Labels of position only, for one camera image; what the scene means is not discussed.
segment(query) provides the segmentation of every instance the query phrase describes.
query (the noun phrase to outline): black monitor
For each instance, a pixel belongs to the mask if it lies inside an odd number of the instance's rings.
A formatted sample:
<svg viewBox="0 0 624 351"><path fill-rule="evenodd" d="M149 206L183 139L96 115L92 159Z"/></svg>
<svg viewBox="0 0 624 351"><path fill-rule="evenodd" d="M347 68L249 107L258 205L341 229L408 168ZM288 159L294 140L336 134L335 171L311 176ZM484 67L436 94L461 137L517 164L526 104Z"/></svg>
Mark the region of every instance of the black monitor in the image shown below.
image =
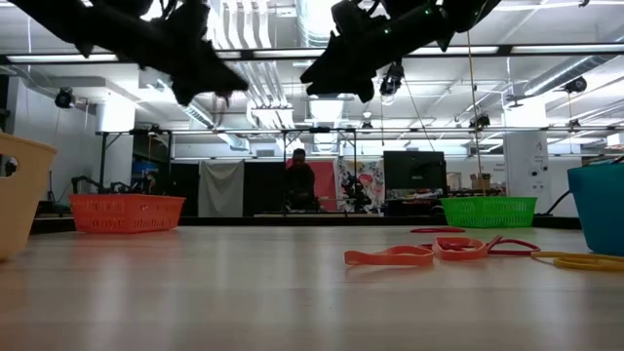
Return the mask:
<svg viewBox="0 0 624 351"><path fill-rule="evenodd" d="M386 198L429 193L446 197L447 162L444 152L385 151Z"/></svg>

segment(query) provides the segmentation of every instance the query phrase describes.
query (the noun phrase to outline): person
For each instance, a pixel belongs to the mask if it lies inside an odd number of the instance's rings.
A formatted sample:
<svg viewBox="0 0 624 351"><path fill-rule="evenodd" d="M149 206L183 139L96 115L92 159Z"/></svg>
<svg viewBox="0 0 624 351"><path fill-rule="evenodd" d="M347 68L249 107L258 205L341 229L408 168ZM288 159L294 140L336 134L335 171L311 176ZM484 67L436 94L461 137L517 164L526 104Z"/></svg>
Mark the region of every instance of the person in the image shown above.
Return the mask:
<svg viewBox="0 0 624 351"><path fill-rule="evenodd" d="M287 203L292 210L316 210L314 181L314 171L305 163L305 150L295 150L285 176Z"/></svg>

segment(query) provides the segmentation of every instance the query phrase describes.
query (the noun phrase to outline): yellow string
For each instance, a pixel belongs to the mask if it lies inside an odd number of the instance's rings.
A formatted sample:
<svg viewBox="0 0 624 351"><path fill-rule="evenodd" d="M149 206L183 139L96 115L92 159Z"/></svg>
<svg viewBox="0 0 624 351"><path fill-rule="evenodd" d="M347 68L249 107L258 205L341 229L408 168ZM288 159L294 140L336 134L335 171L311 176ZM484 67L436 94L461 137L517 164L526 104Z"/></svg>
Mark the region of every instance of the yellow string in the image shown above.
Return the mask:
<svg viewBox="0 0 624 351"><path fill-rule="evenodd" d="M481 184L481 189L484 191L484 197L488 194L486 193L486 188L484 187L484 178L482 174L482 166L481 166L481 150L479 149L479 115L477 114L477 98L475 97L475 68L472 59L472 45L470 43L470 30L466 32L468 36L468 61L470 63L470 91L472 92L472 110L475 112L475 142L477 143L477 163L479 166L479 183Z"/></svg>

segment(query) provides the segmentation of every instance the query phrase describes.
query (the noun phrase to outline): orange basket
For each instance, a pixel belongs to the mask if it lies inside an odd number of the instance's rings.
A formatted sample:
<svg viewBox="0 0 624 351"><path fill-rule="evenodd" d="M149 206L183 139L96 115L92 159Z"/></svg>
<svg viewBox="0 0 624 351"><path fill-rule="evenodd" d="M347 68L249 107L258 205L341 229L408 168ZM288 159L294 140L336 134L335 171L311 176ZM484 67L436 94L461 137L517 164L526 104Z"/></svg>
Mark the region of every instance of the orange basket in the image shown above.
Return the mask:
<svg viewBox="0 0 624 351"><path fill-rule="evenodd" d="M69 195L76 230L144 233L177 227L184 198L136 194Z"/></svg>

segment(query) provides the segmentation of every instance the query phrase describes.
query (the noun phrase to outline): white curtain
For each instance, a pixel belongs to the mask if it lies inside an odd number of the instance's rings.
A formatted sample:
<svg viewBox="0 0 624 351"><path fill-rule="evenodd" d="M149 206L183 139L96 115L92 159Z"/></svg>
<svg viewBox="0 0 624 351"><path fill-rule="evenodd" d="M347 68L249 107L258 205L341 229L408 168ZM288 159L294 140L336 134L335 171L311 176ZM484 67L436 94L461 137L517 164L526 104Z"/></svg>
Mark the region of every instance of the white curtain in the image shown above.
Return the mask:
<svg viewBox="0 0 624 351"><path fill-rule="evenodd" d="M216 164L203 161L199 170L198 215L243 216L245 162Z"/></svg>

